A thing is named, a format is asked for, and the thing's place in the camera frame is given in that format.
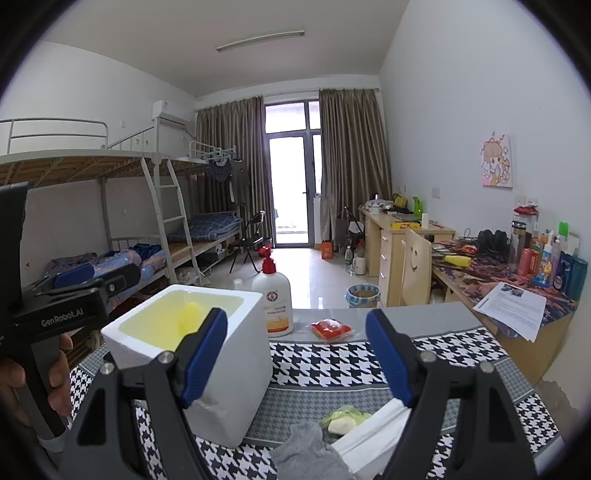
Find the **white styrofoam box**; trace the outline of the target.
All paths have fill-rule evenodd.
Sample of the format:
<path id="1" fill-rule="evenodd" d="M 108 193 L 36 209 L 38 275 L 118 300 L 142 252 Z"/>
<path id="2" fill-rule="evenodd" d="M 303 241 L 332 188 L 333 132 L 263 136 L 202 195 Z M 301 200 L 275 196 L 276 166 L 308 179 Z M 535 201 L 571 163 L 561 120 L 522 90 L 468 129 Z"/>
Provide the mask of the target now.
<path id="1" fill-rule="evenodd" d="M 165 351 L 172 385 L 190 430 L 238 447 L 270 384 L 270 341 L 257 292 L 172 285 L 102 328 L 121 369 Z"/>

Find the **black headphones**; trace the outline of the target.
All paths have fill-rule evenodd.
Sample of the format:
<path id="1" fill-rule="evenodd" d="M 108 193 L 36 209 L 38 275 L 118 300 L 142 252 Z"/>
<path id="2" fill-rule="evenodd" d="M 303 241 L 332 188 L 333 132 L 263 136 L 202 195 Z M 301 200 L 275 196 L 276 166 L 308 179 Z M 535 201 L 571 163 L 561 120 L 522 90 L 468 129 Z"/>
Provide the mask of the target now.
<path id="1" fill-rule="evenodd" d="M 507 233 L 502 230 L 496 230 L 495 232 L 490 229 L 482 230 L 477 236 L 477 247 L 480 254 L 507 255 L 509 251 Z"/>

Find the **wooden smiley chair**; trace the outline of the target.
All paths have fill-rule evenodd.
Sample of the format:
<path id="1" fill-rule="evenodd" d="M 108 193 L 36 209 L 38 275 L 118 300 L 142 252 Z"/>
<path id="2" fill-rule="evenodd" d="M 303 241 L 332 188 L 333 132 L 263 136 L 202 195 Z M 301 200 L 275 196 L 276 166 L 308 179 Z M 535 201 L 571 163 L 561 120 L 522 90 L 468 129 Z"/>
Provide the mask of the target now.
<path id="1" fill-rule="evenodd" d="M 432 287 L 432 243 L 415 230 L 408 230 L 401 301 L 405 306 L 427 305 Z"/>

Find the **orange container on floor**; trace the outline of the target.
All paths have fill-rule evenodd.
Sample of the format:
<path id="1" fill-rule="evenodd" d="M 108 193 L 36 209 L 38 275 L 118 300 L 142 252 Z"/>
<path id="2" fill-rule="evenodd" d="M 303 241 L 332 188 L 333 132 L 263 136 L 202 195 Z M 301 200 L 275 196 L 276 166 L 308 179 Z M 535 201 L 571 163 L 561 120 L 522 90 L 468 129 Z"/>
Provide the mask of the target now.
<path id="1" fill-rule="evenodd" d="M 332 241 L 322 241 L 321 244 L 322 260 L 332 260 L 334 258 L 334 246 Z"/>

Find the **metal bunk bed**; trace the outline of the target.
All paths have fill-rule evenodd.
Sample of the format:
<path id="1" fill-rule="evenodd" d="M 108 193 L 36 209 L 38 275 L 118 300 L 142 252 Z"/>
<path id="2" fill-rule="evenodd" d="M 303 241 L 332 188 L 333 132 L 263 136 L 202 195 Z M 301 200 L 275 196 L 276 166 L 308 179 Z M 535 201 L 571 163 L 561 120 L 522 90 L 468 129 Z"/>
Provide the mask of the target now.
<path id="1" fill-rule="evenodd" d="M 25 117 L 1 122 L 1 183 L 31 191 L 21 253 L 23 283 L 52 259 L 161 247 L 149 281 L 204 278 L 190 232 L 190 180 L 228 167 L 234 149 L 201 143 L 186 123 L 158 116 L 114 141 L 98 120 Z"/>

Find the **red snack packet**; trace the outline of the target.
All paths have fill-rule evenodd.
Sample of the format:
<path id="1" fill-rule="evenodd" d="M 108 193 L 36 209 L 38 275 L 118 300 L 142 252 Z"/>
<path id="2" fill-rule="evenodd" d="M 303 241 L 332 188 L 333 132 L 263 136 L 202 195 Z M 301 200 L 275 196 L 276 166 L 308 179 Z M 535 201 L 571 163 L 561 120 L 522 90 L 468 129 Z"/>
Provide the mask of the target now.
<path id="1" fill-rule="evenodd" d="M 349 325 L 332 318 L 325 318 L 312 322 L 308 325 L 308 330 L 310 330 L 318 340 L 328 343 L 335 343 L 348 339 L 355 333 L 355 330 L 353 330 L 352 327 L 349 327 Z"/>

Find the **brown curtain left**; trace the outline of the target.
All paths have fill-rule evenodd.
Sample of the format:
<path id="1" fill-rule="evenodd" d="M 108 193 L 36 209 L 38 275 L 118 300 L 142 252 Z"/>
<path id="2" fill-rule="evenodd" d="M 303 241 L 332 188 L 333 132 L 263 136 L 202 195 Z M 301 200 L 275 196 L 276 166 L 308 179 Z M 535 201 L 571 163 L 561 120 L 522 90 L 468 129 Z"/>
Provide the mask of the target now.
<path id="1" fill-rule="evenodd" d="M 197 112 L 197 141 L 228 151 L 231 160 L 197 176 L 192 209 L 199 213 L 233 211 L 243 220 L 266 212 L 262 234 L 273 239 L 273 189 L 264 138 L 260 96 L 223 103 Z"/>

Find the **black folding chair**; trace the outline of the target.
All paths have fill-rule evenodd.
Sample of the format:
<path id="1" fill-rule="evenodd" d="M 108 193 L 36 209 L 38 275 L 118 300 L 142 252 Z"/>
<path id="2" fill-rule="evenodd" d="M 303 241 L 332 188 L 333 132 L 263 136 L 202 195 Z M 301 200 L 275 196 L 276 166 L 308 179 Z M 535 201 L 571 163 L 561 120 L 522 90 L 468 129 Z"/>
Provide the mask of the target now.
<path id="1" fill-rule="evenodd" d="M 259 247 L 263 245 L 264 240 L 266 240 L 263 234 L 260 233 L 260 230 L 262 230 L 264 219 L 266 219 L 266 211 L 259 210 L 259 212 L 250 217 L 249 221 L 246 222 L 245 228 L 243 229 L 242 238 L 240 238 L 238 241 L 233 242 L 230 245 L 230 247 L 232 248 L 232 254 L 229 274 L 231 274 L 233 268 L 235 268 L 235 262 L 240 252 L 245 254 L 245 258 L 243 258 L 243 263 L 249 261 L 250 264 L 252 264 L 254 271 L 256 271 L 256 273 L 259 273 L 259 269 L 257 269 L 256 267 L 256 262 L 254 262 L 252 253 L 256 252 L 257 249 L 259 249 Z"/>

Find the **wooden desk with drawers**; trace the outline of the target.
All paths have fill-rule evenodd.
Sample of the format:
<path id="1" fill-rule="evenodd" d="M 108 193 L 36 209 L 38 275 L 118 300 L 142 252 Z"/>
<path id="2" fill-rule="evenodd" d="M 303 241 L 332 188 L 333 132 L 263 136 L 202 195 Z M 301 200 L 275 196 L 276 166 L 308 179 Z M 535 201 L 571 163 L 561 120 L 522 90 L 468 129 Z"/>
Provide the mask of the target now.
<path id="1" fill-rule="evenodd" d="M 368 275 L 376 277 L 384 307 L 407 305 L 403 288 L 408 229 L 395 229 L 394 218 L 360 208 L 365 220 Z"/>

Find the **ceiling tube light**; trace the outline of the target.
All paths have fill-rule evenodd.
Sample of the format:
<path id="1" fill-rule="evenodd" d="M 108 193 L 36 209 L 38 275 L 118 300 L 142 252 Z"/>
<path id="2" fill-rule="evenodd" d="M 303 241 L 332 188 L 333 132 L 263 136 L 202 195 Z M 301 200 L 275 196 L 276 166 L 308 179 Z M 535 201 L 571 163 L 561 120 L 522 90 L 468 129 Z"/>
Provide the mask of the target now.
<path id="1" fill-rule="evenodd" d="M 236 48 L 242 48 L 242 47 L 246 47 L 246 46 L 250 46 L 250 45 L 256 45 L 259 43 L 266 43 L 266 42 L 270 42 L 270 41 L 283 40 L 283 39 L 287 39 L 287 38 L 304 37 L 304 35 L 305 35 L 304 29 L 271 32 L 271 33 L 266 33 L 266 34 L 262 34 L 262 35 L 252 36 L 249 38 L 243 38 L 243 39 L 227 42 L 227 43 L 216 46 L 215 50 L 218 53 L 221 53 L 224 51 L 228 51 L 228 50 L 232 50 L 232 49 L 236 49 Z"/>

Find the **white air conditioner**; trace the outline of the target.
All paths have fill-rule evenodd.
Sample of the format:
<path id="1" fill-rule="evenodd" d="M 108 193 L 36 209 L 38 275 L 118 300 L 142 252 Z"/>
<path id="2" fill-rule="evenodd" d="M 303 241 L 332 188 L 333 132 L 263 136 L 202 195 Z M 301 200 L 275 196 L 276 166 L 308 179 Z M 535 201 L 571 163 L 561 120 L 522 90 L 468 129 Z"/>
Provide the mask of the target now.
<path id="1" fill-rule="evenodd" d="M 160 119 L 186 127 L 190 122 L 189 111 L 166 100 L 157 100 L 152 104 L 152 119 Z"/>

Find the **houndstooth tablecloth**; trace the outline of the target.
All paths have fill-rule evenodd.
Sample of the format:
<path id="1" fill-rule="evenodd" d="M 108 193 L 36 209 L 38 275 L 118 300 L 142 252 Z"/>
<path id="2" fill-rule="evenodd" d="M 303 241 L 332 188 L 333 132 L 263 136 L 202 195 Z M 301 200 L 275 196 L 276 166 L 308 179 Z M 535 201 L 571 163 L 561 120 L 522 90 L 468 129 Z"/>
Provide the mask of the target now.
<path id="1" fill-rule="evenodd" d="M 465 307 L 390 308 L 387 313 L 420 350 L 457 366 L 489 361 L 496 367 L 537 466 L 545 466 L 560 450 L 564 442 L 544 402 L 493 334 L 471 320 Z M 315 317 L 312 310 L 300 311 L 293 334 L 270 342 L 270 380 L 242 443 L 228 448 L 197 439 L 213 478 L 276 478 L 270 450 L 287 440 L 290 425 L 322 420 L 342 406 L 375 413 L 391 401 L 376 355 L 363 336 L 365 314 L 353 310 L 340 314 L 356 331 L 346 343 L 315 341 L 308 330 Z"/>

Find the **grey sock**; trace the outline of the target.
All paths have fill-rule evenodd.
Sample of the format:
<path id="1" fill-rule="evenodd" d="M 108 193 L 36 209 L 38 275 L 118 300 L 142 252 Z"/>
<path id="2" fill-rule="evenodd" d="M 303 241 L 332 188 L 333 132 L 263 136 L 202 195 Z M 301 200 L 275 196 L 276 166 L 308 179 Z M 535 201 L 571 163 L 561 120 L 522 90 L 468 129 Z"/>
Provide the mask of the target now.
<path id="1" fill-rule="evenodd" d="M 331 445 L 325 443 L 322 429 L 315 422 L 290 426 L 290 437 L 270 451 L 279 480 L 354 479 L 346 463 Z"/>

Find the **dark blue box on desk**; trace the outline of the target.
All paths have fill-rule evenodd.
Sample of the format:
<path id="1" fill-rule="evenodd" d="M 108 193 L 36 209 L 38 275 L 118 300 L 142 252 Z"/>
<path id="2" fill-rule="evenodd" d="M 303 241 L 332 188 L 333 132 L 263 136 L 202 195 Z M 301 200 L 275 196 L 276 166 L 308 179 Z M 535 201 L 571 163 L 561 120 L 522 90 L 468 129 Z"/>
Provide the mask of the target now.
<path id="1" fill-rule="evenodd" d="M 554 288 L 570 300 L 578 302 L 583 293 L 588 266 L 586 260 L 562 252 L 553 280 Z"/>

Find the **brown curtain right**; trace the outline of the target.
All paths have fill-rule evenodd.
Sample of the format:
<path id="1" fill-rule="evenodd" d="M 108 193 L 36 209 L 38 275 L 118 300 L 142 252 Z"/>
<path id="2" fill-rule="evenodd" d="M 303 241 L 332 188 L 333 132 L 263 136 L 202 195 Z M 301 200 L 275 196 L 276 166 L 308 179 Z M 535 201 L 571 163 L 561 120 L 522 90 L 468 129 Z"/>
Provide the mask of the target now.
<path id="1" fill-rule="evenodd" d="M 383 119 L 373 89 L 325 89 L 321 118 L 321 239 L 335 240 L 343 210 L 393 194 Z"/>

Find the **green floral tissue pack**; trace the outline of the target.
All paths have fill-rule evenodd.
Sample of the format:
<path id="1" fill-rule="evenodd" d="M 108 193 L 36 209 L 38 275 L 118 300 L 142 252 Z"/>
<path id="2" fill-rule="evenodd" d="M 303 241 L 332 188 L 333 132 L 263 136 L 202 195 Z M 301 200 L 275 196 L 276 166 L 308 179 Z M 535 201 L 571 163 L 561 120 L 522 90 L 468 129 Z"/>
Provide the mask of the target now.
<path id="1" fill-rule="evenodd" d="M 320 421 L 320 425 L 332 435 L 345 436 L 353 428 L 367 421 L 367 419 L 370 419 L 370 413 L 346 405 L 338 410 L 332 411 L 332 413 Z"/>

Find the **pink cartoon wall picture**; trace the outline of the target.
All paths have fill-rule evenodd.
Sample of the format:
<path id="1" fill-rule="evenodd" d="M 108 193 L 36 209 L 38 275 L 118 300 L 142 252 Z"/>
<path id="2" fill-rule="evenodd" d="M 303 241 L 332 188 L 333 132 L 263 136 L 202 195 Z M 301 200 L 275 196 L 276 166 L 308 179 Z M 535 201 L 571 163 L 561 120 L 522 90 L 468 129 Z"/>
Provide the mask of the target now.
<path id="1" fill-rule="evenodd" d="M 481 147 L 481 181 L 485 187 L 513 188 L 513 165 L 509 137 L 493 133 Z"/>

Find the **brown curtain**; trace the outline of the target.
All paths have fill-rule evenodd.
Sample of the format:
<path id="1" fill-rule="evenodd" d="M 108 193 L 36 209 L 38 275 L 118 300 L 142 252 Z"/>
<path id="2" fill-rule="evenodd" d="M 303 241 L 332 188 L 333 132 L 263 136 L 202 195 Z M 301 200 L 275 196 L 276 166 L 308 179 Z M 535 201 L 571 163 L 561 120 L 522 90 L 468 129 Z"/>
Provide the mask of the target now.
<path id="1" fill-rule="evenodd" d="M 273 189 L 264 138 L 260 96 L 223 103 L 197 112 L 197 141 L 228 151 L 231 160 L 197 176 L 192 209 L 199 213 L 233 211 L 243 220 L 266 212 L 262 234 L 273 239 Z"/>
<path id="2" fill-rule="evenodd" d="M 343 210 L 393 194 L 383 119 L 373 89 L 325 89 L 321 118 L 321 239 L 335 240 Z"/>

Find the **white tissue stack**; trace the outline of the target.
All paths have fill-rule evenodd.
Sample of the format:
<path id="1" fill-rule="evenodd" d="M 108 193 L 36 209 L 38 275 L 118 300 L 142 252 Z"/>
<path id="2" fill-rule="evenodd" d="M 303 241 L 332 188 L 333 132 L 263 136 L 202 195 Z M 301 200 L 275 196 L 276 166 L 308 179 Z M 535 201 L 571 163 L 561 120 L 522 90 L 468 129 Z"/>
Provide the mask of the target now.
<path id="1" fill-rule="evenodd" d="M 356 479 L 374 479 L 382 474 L 399 441 L 411 414 L 411 409 L 393 399 L 332 443 Z"/>

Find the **white paper sheets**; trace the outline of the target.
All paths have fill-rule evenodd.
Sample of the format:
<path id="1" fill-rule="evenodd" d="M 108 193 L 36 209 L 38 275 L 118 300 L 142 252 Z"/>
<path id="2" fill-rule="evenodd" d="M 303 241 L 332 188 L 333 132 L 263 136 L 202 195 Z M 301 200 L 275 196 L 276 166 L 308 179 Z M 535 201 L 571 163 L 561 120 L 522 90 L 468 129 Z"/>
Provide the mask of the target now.
<path id="1" fill-rule="evenodd" d="M 529 290 L 499 282 L 474 310 L 535 342 L 542 325 L 547 299 Z"/>

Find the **white lotion pump bottle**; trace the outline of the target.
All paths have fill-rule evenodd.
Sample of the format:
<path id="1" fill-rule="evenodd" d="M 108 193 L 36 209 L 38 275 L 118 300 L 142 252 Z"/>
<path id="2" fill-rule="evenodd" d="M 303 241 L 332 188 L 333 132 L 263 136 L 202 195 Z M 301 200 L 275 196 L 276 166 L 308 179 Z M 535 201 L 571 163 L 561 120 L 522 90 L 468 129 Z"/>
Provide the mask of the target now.
<path id="1" fill-rule="evenodd" d="M 276 270 L 270 247 L 259 250 L 263 264 L 252 281 L 252 290 L 263 295 L 263 322 L 270 337 L 289 334 L 294 328 L 294 310 L 291 303 L 290 280 Z"/>

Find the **glass balcony door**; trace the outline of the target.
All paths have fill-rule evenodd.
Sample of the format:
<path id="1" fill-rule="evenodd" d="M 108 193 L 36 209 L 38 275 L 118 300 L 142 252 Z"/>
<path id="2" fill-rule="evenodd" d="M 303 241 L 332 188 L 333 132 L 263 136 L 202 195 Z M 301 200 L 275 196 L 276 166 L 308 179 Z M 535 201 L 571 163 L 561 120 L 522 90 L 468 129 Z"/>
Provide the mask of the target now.
<path id="1" fill-rule="evenodd" d="M 317 100 L 264 108 L 264 132 L 273 193 L 273 235 L 280 247 L 318 243 L 322 191 L 322 129 Z"/>

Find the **red bottle on desk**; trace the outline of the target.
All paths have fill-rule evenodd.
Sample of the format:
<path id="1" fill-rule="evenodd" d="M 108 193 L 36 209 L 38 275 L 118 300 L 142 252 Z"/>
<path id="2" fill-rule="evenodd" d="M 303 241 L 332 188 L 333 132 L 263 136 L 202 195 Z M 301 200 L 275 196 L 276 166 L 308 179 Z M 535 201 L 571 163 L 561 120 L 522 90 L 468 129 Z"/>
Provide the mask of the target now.
<path id="1" fill-rule="evenodd" d="M 518 266 L 518 274 L 520 276 L 527 276 L 530 274 L 530 267 L 533 258 L 533 251 L 530 248 L 524 248 Z"/>

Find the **blue rimmed bucket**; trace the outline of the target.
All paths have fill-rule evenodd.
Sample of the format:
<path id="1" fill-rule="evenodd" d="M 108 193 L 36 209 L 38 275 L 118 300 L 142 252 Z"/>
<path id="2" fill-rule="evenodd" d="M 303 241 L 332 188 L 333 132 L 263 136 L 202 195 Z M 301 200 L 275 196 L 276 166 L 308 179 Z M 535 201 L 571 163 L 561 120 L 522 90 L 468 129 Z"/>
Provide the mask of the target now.
<path id="1" fill-rule="evenodd" d="M 356 284 L 345 293 L 349 308 L 376 308 L 380 302 L 381 292 L 374 284 Z"/>

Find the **yellow roll on desk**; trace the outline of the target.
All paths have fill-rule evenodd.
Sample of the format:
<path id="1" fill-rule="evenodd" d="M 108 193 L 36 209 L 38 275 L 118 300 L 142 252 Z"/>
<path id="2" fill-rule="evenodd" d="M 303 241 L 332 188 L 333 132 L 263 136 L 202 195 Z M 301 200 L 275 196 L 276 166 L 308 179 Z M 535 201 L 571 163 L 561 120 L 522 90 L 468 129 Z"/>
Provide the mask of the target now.
<path id="1" fill-rule="evenodd" d="M 463 255 L 445 255 L 444 261 L 459 268 L 468 268 L 471 266 L 472 258 Z"/>

